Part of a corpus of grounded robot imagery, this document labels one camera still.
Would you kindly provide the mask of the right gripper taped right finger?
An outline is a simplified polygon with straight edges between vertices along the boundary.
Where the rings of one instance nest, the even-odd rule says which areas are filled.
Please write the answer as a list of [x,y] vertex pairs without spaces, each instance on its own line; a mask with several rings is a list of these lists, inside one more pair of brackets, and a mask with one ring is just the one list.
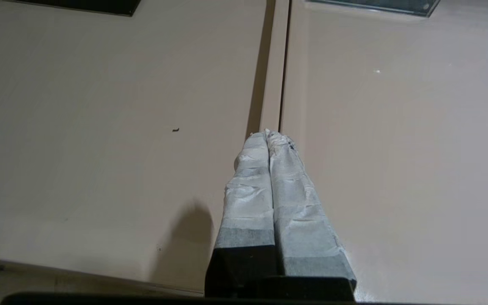
[[290,277],[356,276],[324,212],[294,141],[266,131],[272,184],[274,230],[283,273]]

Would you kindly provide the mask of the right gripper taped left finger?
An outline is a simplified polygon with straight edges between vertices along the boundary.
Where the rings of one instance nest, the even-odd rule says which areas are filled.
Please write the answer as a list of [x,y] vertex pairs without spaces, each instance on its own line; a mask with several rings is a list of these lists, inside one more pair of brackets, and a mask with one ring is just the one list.
[[274,209],[266,133],[246,139],[225,186],[223,215],[205,276],[205,297],[240,297],[277,276]]

